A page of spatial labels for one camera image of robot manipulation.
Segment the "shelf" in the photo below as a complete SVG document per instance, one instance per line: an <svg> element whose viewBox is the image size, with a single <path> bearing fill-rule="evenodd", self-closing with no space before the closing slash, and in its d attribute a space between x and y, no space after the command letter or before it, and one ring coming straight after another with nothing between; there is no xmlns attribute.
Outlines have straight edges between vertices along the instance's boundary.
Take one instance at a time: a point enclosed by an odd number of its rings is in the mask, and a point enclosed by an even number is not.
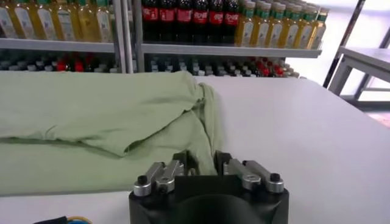
<svg viewBox="0 0 390 224"><path fill-rule="evenodd" d="M143 53L149 54L193 54L248 57L317 58L321 50L272 49L255 47L196 46L175 44L142 44Z"/></svg>
<svg viewBox="0 0 390 224"><path fill-rule="evenodd" d="M0 49L114 53L114 44L1 38Z"/></svg>

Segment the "cola bottle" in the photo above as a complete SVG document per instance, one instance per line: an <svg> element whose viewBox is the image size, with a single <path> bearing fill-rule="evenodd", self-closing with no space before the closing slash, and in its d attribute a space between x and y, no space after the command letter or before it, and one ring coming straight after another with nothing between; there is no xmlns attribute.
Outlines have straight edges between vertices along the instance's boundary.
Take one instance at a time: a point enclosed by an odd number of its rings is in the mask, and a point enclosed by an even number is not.
<svg viewBox="0 0 390 224"><path fill-rule="evenodd" d="M208 0L195 0L193 30L194 43L202 44L207 38L207 17L208 17Z"/></svg>
<svg viewBox="0 0 390 224"><path fill-rule="evenodd" d="M223 25L223 43L234 44L234 34L238 25L239 2L238 0L225 1L225 18Z"/></svg>
<svg viewBox="0 0 390 224"><path fill-rule="evenodd" d="M224 1L211 0L208 24L208 42L220 43L222 40L222 22L224 20Z"/></svg>
<svg viewBox="0 0 390 224"><path fill-rule="evenodd" d="M158 2L157 0L142 0L143 39L156 41L158 33Z"/></svg>
<svg viewBox="0 0 390 224"><path fill-rule="evenodd" d="M193 16L192 0L177 0L177 41L190 42L190 22Z"/></svg>
<svg viewBox="0 0 390 224"><path fill-rule="evenodd" d="M174 41L176 0L160 0L160 34L162 41Z"/></svg>

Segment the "table surface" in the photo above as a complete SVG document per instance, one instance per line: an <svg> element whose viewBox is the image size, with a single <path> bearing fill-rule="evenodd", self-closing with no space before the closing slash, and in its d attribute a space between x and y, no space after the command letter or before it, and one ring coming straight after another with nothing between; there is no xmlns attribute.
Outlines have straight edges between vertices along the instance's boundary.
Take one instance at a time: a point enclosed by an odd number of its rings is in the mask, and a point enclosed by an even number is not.
<svg viewBox="0 0 390 224"><path fill-rule="evenodd" d="M340 47L339 52L390 71L390 49Z"/></svg>
<svg viewBox="0 0 390 224"><path fill-rule="evenodd" d="M199 77L217 92L224 150L281 173L290 223L390 223L390 131L309 80ZM128 192L0 198L0 223L83 215L129 223Z"/></svg>

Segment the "bottle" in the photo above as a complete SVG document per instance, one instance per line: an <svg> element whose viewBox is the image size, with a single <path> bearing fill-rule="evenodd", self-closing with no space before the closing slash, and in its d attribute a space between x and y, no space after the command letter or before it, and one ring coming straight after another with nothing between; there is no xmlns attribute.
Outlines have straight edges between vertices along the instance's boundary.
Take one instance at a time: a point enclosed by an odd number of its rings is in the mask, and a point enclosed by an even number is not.
<svg viewBox="0 0 390 224"><path fill-rule="evenodd" d="M194 30L195 44L202 44L206 42L207 17L208 17L208 0L195 0L194 17L193 17L193 30Z"/></svg>
<svg viewBox="0 0 390 224"><path fill-rule="evenodd" d="M79 22L78 11L68 5L66 0L57 0L57 16L65 41L82 41L82 33Z"/></svg>
<svg viewBox="0 0 390 224"><path fill-rule="evenodd" d="M294 40L298 32L298 21L300 17L302 6L294 5L290 13L290 18L284 23L282 33L280 34L278 47L279 48L293 48Z"/></svg>
<svg viewBox="0 0 390 224"><path fill-rule="evenodd" d="M277 48L280 33L282 32L283 29L282 19L283 19L283 12L285 11L285 9L286 9L286 5L283 4L276 5L274 19L270 22L268 28L266 44L265 44L266 47Z"/></svg>
<svg viewBox="0 0 390 224"><path fill-rule="evenodd" d="M15 14L21 24L24 36L31 40L45 39L42 24L39 20L37 8L34 6L34 3L29 3L28 0L16 0L15 2Z"/></svg>
<svg viewBox="0 0 390 224"><path fill-rule="evenodd" d="M317 21L314 22L313 31L310 36L309 49L318 49L321 44L321 39L324 36L327 26L325 20L327 19L329 9L322 8L318 14Z"/></svg>
<svg viewBox="0 0 390 224"><path fill-rule="evenodd" d="M234 43L235 31L238 24L238 0L225 0L225 17L223 25L222 42L226 44Z"/></svg>
<svg viewBox="0 0 390 224"><path fill-rule="evenodd" d="M270 3L261 4L259 11L260 19L255 24L252 34L251 45L252 47L265 47L266 37L269 28L269 10L271 9Z"/></svg>
<svg viewBox="0 0 390 224"><path fill-rule="evenodd" d="M158 30L157 0L142 0L143 40L157 41L160 39Z"/></svg>
<svg viewBox="0 0 390 224"><path fill-rule="evenodd" d="M177 41L192 42L191 20L193 17L193 4L191 0L179 0L177 3Z"/></svg>
<svg viewBox="0 0 390 224"><path fill-rule="evenodd" d="M101 41L103 43L111 43L112 29L110 22L110 12L108 11L108 0L96 0L98 6L96 10L96 18L100 31Z"/></svg>
<svg viewBox="0 0 390 224"><path fill-rule="evenodd" d="M240 47L249 47L250 38L252 36L252 31L254 28L254 22L252 17L254 15L255 3L247 2L245 9L245 19L243 19L241 24L241 30L238 31L238 41L237 46Z"/></svg>
<svg viewBox="0 0 390 224"><path fill-rule="evenodd" d="M99 25L96 19L96 7L91 0L79 0L79 18L83 40L86 42L100 42Z"/></svg>
<svg viewBox="0 0 390 224"><path fill-rule="evenodd" d="M5 37L25 38L11 2L5 0L0 1L0 21L0 26Z"/></svg>
<svg viewBox="0 0 390 224"><path fill-rule="evenodd" d="M50 0L38 0L38 16L47 40L63 39L59 18Z"/></svg>
<svg viewBox="0 0 390 224"><path fill-rule="evenodd" d="M222 23L224 21L223 0L211 0L208 24L208 42L220 43L222 40Z"/></svg>
<svg viewBox="0 0 390 224"><path fill-rule="evenodd" d="M174 41L176 0L160 1L160 33L163 41Z"/></svg>
<svg viewBox="0 0 390 224"><path fill-rule="evenodd" d="M310 34L313 30L315 8L307 7L303 19L298 22L298 32L294 40L294 48L305 49L310 40Z"/></svg>

